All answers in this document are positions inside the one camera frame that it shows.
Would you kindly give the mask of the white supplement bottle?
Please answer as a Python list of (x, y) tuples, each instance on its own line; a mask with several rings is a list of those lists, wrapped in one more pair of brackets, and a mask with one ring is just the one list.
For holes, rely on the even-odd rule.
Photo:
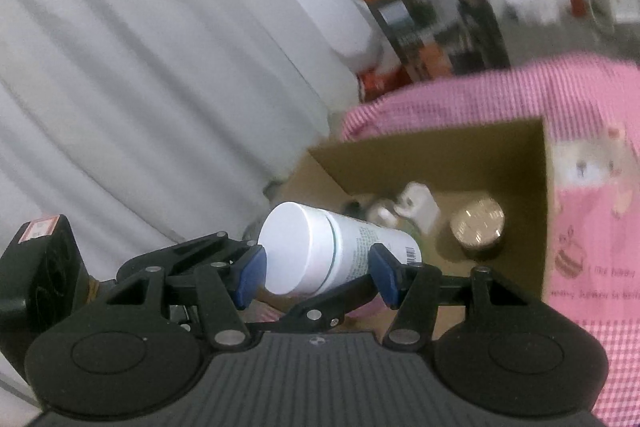
[(271, 210), (258, 243), (265, 248), (265, 289), (277, 296), (314, 296), (368, 273), (372, 245), (384, 245), (402, 263), (422, 260), (404, 231), (285, 202)]

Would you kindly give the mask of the black electrical tape roll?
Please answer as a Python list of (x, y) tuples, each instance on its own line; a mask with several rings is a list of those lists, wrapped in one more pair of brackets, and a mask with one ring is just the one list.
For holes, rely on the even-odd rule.
[(375, 198), (351, 199), (341, 207), (341, 214), (350, 218), (368, 221), (368, 211), (375, 201)]

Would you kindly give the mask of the white wall charger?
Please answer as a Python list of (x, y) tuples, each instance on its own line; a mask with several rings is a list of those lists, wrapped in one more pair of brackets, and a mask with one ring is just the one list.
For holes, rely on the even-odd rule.
[(424, 235), (430, 233), (440, 209), (430, 189), (419, 182), (409, 182), (394, 204), (397, 215), (408, 219)]

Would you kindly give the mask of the gold lid dark jar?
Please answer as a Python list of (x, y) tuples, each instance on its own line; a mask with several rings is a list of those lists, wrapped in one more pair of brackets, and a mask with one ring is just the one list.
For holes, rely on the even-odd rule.
[(493, 198), (469, 202), (449, 220), (452, 236), (470, 259), (485, 260), (499, 255), (506, 214)]

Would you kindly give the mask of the purple plastic lid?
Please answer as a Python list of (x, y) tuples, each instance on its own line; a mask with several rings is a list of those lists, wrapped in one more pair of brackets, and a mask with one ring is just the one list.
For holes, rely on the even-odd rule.
[(369, 303), (365, 303), (364, 305), (358, 307), (355, 310), (350, 311), (346, 314), (346, 317), (352, 320), (362, 320), (367, 319), (367, 317), (374, 317), (381, 311), (386, 308), (384, 300), (381, 295), (376, 295)]

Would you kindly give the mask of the green dropper bottle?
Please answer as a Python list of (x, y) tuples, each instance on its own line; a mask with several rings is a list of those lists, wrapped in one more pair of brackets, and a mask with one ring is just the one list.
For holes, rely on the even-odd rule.
[(408, 233), (412, 237), (420, 237), (421, 233), (413, 223), (396, 213), (394, 202), (391, 200), (377, 200), (366, 210), (366, 220), (379, 225)]

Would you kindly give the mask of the brown cardboard box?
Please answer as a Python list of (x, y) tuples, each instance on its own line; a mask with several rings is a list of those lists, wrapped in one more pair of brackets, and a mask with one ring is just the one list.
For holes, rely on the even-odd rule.
[(550, 172), (542, 121), (444, 128), (312, 148), (274, 200), (341, 213), (350, 201), (391, 199), (419, 182), (440, 210), (432, 231), (419, 241), (426, 261), (448, 275), (467, 275), (475, 262), (454, 238), (451, 217), (465, 205), (494, 199), (506, 228), (489, 267), (544, 298)]

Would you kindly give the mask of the red snack bag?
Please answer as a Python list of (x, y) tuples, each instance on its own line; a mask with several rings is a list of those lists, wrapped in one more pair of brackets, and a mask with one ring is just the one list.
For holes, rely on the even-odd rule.
[(378, 73), (376, 69), (363, 71), (357, 74), (357, 80), (361, 103), (372, 102), (412, 84), (409, 74), (402, 65), (388, 73)]

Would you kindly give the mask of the white curtain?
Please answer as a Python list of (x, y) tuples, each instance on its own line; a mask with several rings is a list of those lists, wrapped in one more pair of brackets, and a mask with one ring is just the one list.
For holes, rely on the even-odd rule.
[(240, 236), (357, 98), (296, 0), (1, 0), (1, 239), (64, 215), (108, 279)]

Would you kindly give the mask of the pink checkered tablecloth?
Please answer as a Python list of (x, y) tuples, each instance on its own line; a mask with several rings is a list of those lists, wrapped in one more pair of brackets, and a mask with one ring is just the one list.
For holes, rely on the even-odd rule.
[(562, 54), (392, 92), (349, 110), (342, 136), (539, 117), (551, 141), (550, 305), (602, 343), (610, 369), (594, 411), (639, 421), (639, 65)]

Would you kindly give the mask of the small red bottle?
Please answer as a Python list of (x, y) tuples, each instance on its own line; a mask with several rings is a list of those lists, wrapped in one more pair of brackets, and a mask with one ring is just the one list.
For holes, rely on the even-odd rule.
[(584, 18), (588, 12), (587, 0), (570, 0), (570, 13), (575, 18)]

